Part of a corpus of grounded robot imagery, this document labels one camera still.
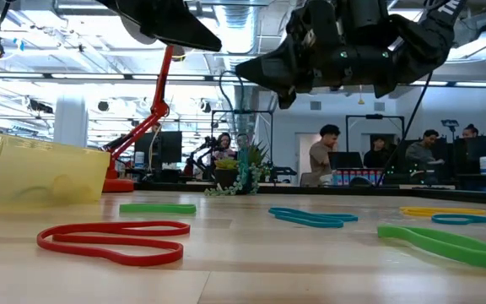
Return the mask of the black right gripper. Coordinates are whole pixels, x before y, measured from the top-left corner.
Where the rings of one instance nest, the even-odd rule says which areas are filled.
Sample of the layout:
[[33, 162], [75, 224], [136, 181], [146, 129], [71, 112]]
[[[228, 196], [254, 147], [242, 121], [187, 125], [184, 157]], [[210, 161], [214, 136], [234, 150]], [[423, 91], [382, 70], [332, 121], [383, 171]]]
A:
[[291, 107], [296, 92], [307, 91], [305, 67], [314, 87], [371, 85], [378, 98], [397, 87], [389, 49], [397, 31], [384, 0], [308, 1], [301, 21], [302, 41], [285, 39], [235, 67], [237, 76], [278, 92], [281, 110]]

